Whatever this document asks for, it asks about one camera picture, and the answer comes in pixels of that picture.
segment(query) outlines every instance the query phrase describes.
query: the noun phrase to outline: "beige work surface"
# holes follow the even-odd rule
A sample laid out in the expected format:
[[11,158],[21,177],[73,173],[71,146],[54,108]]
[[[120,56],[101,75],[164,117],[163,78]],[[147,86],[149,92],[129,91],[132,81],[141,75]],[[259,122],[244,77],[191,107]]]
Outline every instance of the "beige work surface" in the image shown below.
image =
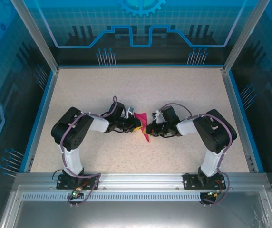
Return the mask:
[[[136,113],[151,113],[169,102],[187,106],[194,114],[218,110],[236,129],[220,69],[110,68],[61,69],[32,165],[32,172],[54,172],[63,167],[58,145],[50,135],[53,125],[72,106],[83,112],[108,111],[113,95]],[[180,119],[188,113],[174,107]],[[197,172],[206,147],[199,134],[164,139],[141,131],[109,134],[89,131],[80,146],[85,172],[182,173]],[[240,137],[233,142],[221,170],[249,172]]]

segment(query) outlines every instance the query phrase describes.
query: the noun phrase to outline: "black mounting bracket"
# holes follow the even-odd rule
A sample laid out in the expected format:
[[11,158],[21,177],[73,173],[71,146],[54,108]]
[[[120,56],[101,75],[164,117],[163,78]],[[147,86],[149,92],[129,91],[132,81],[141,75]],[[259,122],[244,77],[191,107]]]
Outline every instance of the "black mounting bracket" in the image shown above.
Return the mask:
[[206,183],[204,187],[198,179],[198,174],[186,173],[183,175],[185,190],[219,190],[220,186],[216,183],[216,181],[220,181],[222,190],[226,189],[224,176],[219,173],[209,177],[209,182]]
[[[78,178],[78,181],[72,181],[70,178],[67,178],[66,175],[59,175],[58,176],[58,182],[56,189],[60,190],[74,190],[77,187],[82,186],[83,190],[91,190],[92,187],[95,184],[95,181],[98,179],[98,177],[92,177],[92,178]],[[95,186],[95,190],[98,189],[99,183]]]

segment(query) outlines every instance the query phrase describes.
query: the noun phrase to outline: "glass panel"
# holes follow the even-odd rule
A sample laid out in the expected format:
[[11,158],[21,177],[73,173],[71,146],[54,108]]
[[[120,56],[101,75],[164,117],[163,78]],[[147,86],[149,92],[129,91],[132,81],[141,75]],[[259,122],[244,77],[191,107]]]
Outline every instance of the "glass panel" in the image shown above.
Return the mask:
[[[49,75],[49,66],[13,5],[0,0],[0,216]],[[20,154],[5,153],[12,148]]]
[[257,0],[26,0],[60,65],[223,64]]
[[233,65],[232,73],[254,146],[272,184],[272,1]]

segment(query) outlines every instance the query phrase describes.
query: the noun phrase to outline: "yellow object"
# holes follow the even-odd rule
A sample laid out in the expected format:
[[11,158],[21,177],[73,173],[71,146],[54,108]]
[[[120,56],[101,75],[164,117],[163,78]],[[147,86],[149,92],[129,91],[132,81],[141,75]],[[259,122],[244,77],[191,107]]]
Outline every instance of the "yellow object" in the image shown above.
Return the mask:
[[133,132],[138,131],[138,130],[141,129],[141,128],[142,128],[142,126],[137,127],[137,128],[135,128],[135,129],[133,130]]

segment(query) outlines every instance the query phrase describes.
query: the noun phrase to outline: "robotic arm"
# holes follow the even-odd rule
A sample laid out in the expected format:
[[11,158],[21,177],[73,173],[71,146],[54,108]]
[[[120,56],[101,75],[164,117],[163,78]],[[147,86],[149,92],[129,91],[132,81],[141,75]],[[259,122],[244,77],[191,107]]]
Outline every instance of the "robotic arm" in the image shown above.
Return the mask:
[[117,101],[114,101],[109,111],[101,116],[91,113],[84,114],[77,108],[70,108],[51,130],[55,143],[59,145],[61,151],[64,150],[63,175],[66,182],[69,182],[72,188],[84,183],[84,179],[77,177],[84,176],[79,146],[89,130],[102,133],[110,133],[111,131],[129,133],[139,128],[141,128],[141,122],[134,117],[134,109],[130,107],[126,110],[125,106]]
[[146,127],[146,134],[164,138],[199,133],[206,146],[204,162],[198,169],[198,180],[202,187],[214,184],[218,175],[219,165],[223,159],[223,152],[237,134],[233,127],[215,109],[200,116],[192,116],[180,121],[172,106],[153,113],[152,124]]
[[[207,149],[204,162],[198,169],[197,179],[203,188],[209,188],[214,184],[215,177],[219,176],[219,166],[224,152],[237,137],[236,131],[221,114],[213,109],[206,114],[191,116],[180,121],[173,107],[167,106],[153,113],[153,118],[153,122],[145,128],[144,132],[151,136],[168,138],[190,133],[200,135]],[[70,108],[51,131],[63,153],[65,164],[63,175],[74,188],[83,184],[84,180],[80,179],[84,176],[84,170],[80,162],[79,146],[88,130],[102,133],[111,131],[129,133],[141,127],[140,120],[134,117],[134,109],[130,107],[126,110],[125,106],[117,101],[114,101],[109,111],[101,116],[83,114],[74,107]]]

